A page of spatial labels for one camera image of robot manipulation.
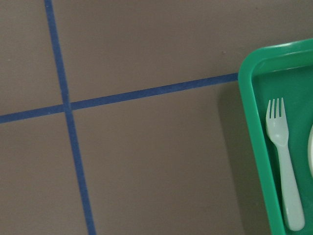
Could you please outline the white plastic fork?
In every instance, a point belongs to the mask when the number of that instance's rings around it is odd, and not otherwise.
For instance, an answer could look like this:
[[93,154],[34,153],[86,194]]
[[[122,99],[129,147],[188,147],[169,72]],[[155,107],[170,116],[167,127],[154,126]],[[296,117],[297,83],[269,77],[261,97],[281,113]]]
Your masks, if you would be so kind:
[[291,162],[289,128],[283,98],[269,100],[266,132],[278,154],[285,224],[289,230],[299,231],[305,226],[305,217]]

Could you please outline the green plastic tray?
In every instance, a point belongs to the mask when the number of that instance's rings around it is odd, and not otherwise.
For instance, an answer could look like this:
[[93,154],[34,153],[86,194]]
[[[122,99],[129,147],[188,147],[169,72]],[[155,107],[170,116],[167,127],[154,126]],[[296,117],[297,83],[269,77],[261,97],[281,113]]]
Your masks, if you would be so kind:
[[313,41],[306,39],[253,51],[238,75],[246,122],[273,235],[290,235],[284,222],[277,150],[266,133],[268,102],[282,98],[289,150],[305,215],[301,235],[313,232],[313,177],[308,143],[313,125]]

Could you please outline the white round plate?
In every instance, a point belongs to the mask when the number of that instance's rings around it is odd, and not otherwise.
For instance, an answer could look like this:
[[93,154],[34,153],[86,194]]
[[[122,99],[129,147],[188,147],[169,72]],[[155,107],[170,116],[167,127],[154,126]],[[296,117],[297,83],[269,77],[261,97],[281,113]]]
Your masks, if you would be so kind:
[[313,126],[310,129],[308,138],[308,165],[311,176],[313,176]]

